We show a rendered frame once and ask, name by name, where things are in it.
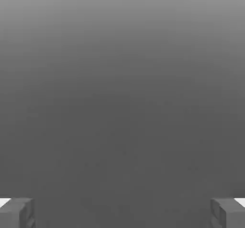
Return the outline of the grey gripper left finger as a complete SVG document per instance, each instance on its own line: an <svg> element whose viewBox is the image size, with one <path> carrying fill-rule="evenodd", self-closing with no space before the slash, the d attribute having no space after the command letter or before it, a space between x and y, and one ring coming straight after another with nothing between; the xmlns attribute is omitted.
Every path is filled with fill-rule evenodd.
<svg viewBox="0 0 245 228"><path fill-rule="evenodd" d="M0 204L0 228L36 228L33 198L4 198Z"/></svg>

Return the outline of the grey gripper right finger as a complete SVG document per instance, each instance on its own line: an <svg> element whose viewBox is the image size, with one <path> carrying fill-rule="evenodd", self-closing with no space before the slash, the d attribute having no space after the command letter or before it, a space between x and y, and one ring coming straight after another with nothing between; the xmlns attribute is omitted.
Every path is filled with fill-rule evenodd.
<svg viewBox="0 0 245 228"><path fill-rule="evenodd" d="M245 228L245 198L212 198L210 228Z"/></svg>

